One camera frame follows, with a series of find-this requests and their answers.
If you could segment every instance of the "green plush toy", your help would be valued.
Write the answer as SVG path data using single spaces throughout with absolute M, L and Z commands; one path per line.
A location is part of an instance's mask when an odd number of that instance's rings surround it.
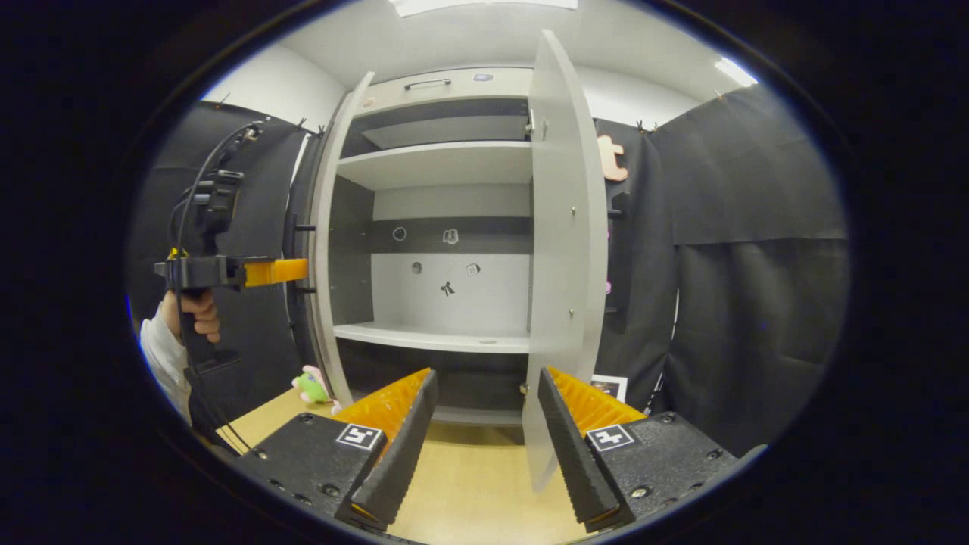
M 326 403 L 331 399 L 323 374 L 313 366 L 303 367 L 303 374 L 293 379 L 293 387 L 302 390 L 299 397 L 307 403 Z M 339 410 L 340 404 L 334 401 L 332 413 L 336 414 Z

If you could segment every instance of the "ceiling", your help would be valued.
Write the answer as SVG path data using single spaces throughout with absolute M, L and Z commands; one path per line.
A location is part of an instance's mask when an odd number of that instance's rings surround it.
M 382 81 L 468 65 L 530 66 L 544 28 L 579 66 L 658 83 L 699 102 L 739 87 L 713 66 L 715 51 L 620 0 L 578 0 L 577 11 L 482 4 L 405 18 L 388 0 L 357 0 L 283 45 L 351 88 L 369 70 Z

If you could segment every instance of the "drawer handle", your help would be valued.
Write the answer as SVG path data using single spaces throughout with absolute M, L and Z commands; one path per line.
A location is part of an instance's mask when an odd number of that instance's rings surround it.
M 437 83 L 437 82 L 442 82 L 444 85 L 451 84 L 451 80 L 448 80 L 447 78 L 440 78 L 439 80 L 415 81 L 413 83 L 408 83 L 404 85 L 404 90 L 409 91 L 411 90 L 411 87 L 413 87 L 414 85 L 423 85 L 425 83 Z

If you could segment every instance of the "black cable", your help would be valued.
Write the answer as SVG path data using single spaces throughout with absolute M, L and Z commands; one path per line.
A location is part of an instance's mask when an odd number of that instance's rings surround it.
M 182 196 L 185 196 L 188 193 L 189 189 L 190 188 L 186 188 L 185 192 L 182 193 Z M 169 240 L 169 247 L 174 248 L 176 244 L 175 232 L 174 232 L 175 213 L 178 211 L 179 207 L 181 207 L 182 205 L 187 205 L 187 203 L 188 202 L 185 200 L 178 201 L 178 203 L 175 204 L 174 207 L 172 207 L 172 212 L 169 213 L 169 221 L 168 223 L 166 223 L 166 236 L 168 237 L 168 240 Z
M 182 208 L 181 221 L 178 224 L 178 236 L 177 236 L 177 239 L 175 240 L 175 246 L 174 246 L 174 248 L 175 248 L 175 259 L 178 259 L 178 260 L 183 259 L 183 257 L 182 257 L 182 236 L 184 235 L 184 231 L 185 231 L 185 221 L 188 219 L 188 210 L 191 207 L 190 204 L 192 203 L 192 198 L 195 197 L 195 192 L 199 188 L 199 182 L 202 181 L 202 178 L 203 178 L 203 176 L 205 175 L 205 172 L 208 169 L 208 165 L 212 162 L 212 158 L 215 157 L 220 151 L 222 151 L 223 147 L 225 147 L 227 143 L 229 143 L 233 139 L 235 139 L 236 135 L 238 135 L 239 133 L 241 133 L 243 131 L 247 131 L 247 130 L 250 130 L 250 129 L 256 130 L 256 131 L 259 131 L 260 130 L 259 127 L 256 125 L 255 122 L 253 122 L 253 123 L 247 123 L 245 126 L 243 126 L 243 127 L 239 128 L 239 129 L 233 131 L 229 136 L 227 136 L 226 138 L 222 139 L 222 142 L 220 142 L 217 146 L 215 146 L 212 149 L 211 153 L 208 154 L 208 157 L 206 157 L 205 158 L 205 161 L 202 163 L 202 167 L 199 169 L 199 173 L 195 176 L 195 181 L 193 181 L 191 187 L 189 187 L 188 197 L 185 199 L 185 203 L 186 203 L 185 204 L 185 207 Z M 181 282 L 180 281 L 177 281 L 175 283 L 174 292 L 175 292 L 175 305 L 177 306 L 178 316 L 180 317 L 181 314 L 182 314 L 182 306 L 181 306 Z M 189 360 L 188 361 L 188 365 L 191 366 L 192 370 L 195 372 L 195 375 L 199 378 L 199 380 L 198 380 L 198 382 L 199 382 L 199 389 L 201 390 L 200 391 L 200 395 L 199 395 L 199 400 L 202 402 L 202 407 L 204 407 L 205 412 L 208 413 L 209 418 L 212 418 L 212 420 L 216 420 L 214 418 L 214 414 L 212 413 L 212 409 L 211 409 L 211 407 L 208 404 L 208 400 L 209 400 L 208 391 L 206 390 L 206 388 L 204 386 L 204 380 L 202 379 L 202 375 L 199 373 L 199 370 L 198 370 L 198 362 L 193 362 L 192 361 L 191 354 L 187 354 L 187 356 L 188 356 L 188 360 Z M 226 418 L 225 414 L 222 413 L 222 410 L 219 408 L 219 406 L 217 404 L 214 405 L 214 406 L 215 406 L 216 412 L 218 412 L 218 414 L 219 414 L 219 417 L 221 417 L 222 422 L 225 422 L 226 423 L 226 426 L 233 433 L 233 435 L 235 435 L 235 437 L 237 437 L 238 440 L 243 445 L 245 445 L 245 447 L 246 447 L 247 450 L 252 450 L 252 447 L 250 447 L 249 444 L 246 443 L 245 440 L 242 438 L 242 436 L 239 435 L 239 433 L 235 430 L 235 428 L 233 428 L 232 423 L 230 423 L 229 422 L 229 419 Z

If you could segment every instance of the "orange gripper pad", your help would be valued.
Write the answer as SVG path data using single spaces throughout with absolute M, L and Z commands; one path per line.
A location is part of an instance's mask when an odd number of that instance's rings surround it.
M 635 408 L 556 368 L 549 367 L 548 373 L 562 394 L 562 400 L 569 407 L 582 437 L 589 430 L 646 418 L 646 415 Z
M 333 420 L 383 430 L 387 434 L 387 444 L 380 453 L 383 457 L 411 412 L 411 405 L 429 373 L 430 368 L 421 369 L 392 382 L 338 412 Z
M 309 263 L 305 259 L 277 259 L 261 263 L 246 263 L 245 287 L 278 284 L 299 280 L 309 275 Z

